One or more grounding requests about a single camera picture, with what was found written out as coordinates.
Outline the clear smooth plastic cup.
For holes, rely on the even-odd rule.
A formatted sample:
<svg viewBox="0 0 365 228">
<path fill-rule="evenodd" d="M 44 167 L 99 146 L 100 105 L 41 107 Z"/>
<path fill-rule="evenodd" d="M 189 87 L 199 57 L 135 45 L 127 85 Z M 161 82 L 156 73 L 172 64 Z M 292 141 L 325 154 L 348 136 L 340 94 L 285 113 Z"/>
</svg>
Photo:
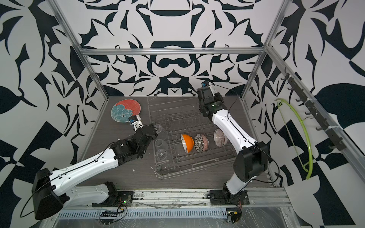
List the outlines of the clear smooth plastic cup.
<svg viewBox="0 0 365 228">
<path fill-rule="evenodd" d="M 157 133 L 158 135 L 162 134 L 162 133 L 163 133 L 163 131 L 164 131 L 164 128 L 162 127 L 162 125 L 161 125 L 161 124 L 155 124 L 155 125 L 154 125 L 154 129 L 156 130 L 156 133 Z"/>
</svg>

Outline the frosted textured plastic cup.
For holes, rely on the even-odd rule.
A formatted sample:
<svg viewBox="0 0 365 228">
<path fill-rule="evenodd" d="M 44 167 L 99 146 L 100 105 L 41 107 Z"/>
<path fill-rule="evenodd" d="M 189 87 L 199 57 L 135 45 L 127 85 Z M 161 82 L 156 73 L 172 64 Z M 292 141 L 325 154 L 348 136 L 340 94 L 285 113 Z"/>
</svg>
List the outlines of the frosted textured plastic cup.
<svg viewBox="0 0 365 228">
<path fill-rule="evenodd" d="M 168 145 L 168 143 L 167 143 L 165 140 L 163 140 L 163 139 L 156 139 L 156 140 L 155 140 L 155 148 L 156 148 L 157 150 L 161 150 L 161 149 L 168 150 L 169 145 Z"/>
</svg>

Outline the clear faceted plastic cup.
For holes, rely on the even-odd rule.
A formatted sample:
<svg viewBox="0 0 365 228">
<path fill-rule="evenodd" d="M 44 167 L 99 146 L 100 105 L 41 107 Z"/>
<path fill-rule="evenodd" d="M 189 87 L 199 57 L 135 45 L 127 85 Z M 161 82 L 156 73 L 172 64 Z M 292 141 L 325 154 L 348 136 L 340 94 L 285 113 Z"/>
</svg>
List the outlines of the clear faceted plastic cup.
<svg viewBox="0 0 365 228">
<path fill-rule="evenodd" d="M 159 149 L 155 154 L 156 164 L 168 166 L 172 162 L 172 155 L 165 149 Z"/>
</svg>

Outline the pink ribbed bowl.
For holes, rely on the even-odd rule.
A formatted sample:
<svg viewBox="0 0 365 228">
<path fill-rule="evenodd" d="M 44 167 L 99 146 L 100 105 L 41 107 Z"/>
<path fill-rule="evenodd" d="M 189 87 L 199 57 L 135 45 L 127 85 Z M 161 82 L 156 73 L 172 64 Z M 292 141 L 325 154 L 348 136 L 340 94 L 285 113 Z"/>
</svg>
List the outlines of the pink ribbed bowl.
<svg viewBox="0 0 365 228">
<path fill-rule="evenodd" d="M 223 131 L 219 128 L 217 128 L 213 134 L 213 139 L 218 147 L 224 147 L 228 143 L 227 136 L 223 133 Z"/>
</svg>

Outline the black white patterned bowl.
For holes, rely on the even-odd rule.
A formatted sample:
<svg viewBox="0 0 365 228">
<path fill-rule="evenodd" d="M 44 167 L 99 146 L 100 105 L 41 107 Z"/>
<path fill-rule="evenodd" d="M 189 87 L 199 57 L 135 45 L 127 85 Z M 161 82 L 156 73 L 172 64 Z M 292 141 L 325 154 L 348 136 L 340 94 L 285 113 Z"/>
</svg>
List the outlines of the black white patterned bowl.
<svg viewBox="0 0 365 228">
<path fill-rule="evenodd" d="M 203 153 L 209 148 L 209 140 L 203 134 L 197 134 L 194 138 L 195 149 L 198 153 Z"/>
</svg>

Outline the grey wire dish rack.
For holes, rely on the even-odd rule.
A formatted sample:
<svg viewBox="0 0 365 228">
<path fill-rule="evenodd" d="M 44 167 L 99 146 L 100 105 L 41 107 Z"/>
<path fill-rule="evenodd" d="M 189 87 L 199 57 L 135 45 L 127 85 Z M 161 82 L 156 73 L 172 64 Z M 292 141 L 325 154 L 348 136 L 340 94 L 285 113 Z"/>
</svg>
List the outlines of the grey wire dish rack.
<svg viewBox="0 0 365 228">
<path fill-rule="evenodd" d="M 158 128 L 154 153 L 155 172 L 160 179 L 234 161 L 232 144 L 215 143 L 218 127 L 199 112 L 196 98 L 154 97 L 147 103 L 152 124 Z"/>
</svg>

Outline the white orange small bowl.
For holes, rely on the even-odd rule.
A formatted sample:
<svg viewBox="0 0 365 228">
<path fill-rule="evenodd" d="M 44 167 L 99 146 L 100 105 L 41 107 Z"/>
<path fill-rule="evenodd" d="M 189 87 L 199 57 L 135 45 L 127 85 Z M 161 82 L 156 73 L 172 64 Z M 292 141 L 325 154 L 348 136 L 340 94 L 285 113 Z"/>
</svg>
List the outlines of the white orange small bowl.
<svg viewBox="0 0 365 228">
<path fill-rule="evenodd" d="M 186 135 L 186 134 L 181 134 L 180 138 L 181 138 L 181 142 L 182 142 L 184 151 L 187 154 L 190 153 L 195 146 L 194 139 L 191 136 Z"/>
</svg>

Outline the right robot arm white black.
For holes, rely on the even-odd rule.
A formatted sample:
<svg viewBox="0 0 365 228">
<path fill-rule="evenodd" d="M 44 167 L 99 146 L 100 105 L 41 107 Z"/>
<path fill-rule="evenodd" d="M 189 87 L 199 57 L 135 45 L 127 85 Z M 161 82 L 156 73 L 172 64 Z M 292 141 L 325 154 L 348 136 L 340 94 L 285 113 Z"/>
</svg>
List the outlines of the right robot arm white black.
<svg viewBox="0 0 365 228">
<path fill-rule="evenodd" d="M 250 181 L 267 170 L 268 147 L 264 142 L 257 142 L 241 128 L 213 85 L 202 83 L 202 87 L 197 89 L 197 95 L 202 115 L 222 130 L 236 151 L 237 156 L 233 163 L 234 174 L 225 183 L 228 195 L 236 195 Z"/>
</svg>

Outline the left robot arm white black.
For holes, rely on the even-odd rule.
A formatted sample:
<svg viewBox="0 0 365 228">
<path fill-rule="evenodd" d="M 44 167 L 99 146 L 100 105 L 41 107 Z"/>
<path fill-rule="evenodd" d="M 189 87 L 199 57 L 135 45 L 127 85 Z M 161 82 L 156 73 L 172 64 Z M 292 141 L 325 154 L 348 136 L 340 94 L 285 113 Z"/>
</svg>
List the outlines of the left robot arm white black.
<svg viewBox="0 0 365 228">
<path fill-rule="evenodd" d="M 35 219 L 47 219 L 72 201 L 85 201 L 73 189 L 75 186 L 104 171 L 143 158 L 149 144 L 157 136 L 154 126 L 139 124 L 133 136 L 112 142 L 103 152 L 93 157 L 60 170 L 51 172 L 45 168 L 38 171 L 31 196 Z"/>
</svg>

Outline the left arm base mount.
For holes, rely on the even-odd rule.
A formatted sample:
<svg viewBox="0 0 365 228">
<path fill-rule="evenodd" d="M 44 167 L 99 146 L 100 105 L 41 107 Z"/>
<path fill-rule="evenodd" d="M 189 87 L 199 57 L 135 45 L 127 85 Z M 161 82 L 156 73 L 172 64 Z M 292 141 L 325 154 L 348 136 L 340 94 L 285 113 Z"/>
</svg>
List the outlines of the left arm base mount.
<svg viewBox="0 0 365 228">
<path fill-rule="evenodd" d="M 92 203 L 93 208 L 109 208 L 122 205 L 129 206 L 133 202 L 134 191 L 114 192 L 102 203 Z"/>
</svg>

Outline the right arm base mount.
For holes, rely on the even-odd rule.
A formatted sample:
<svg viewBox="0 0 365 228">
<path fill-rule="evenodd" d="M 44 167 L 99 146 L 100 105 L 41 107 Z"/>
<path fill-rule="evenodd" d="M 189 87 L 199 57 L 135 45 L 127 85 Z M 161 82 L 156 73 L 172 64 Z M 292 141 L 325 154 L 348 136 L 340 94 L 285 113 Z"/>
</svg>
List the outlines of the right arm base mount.
<svg viewBox="0 0 365 228">
<path fill-rule="evenodd" d="M 237 194 L 230 194 L 227 189 L 210 190 L 207 194 L 207 199 L 212 205 L 250 205 L 250 200 L 246 190 L 240 191 Z"/>
</svg>

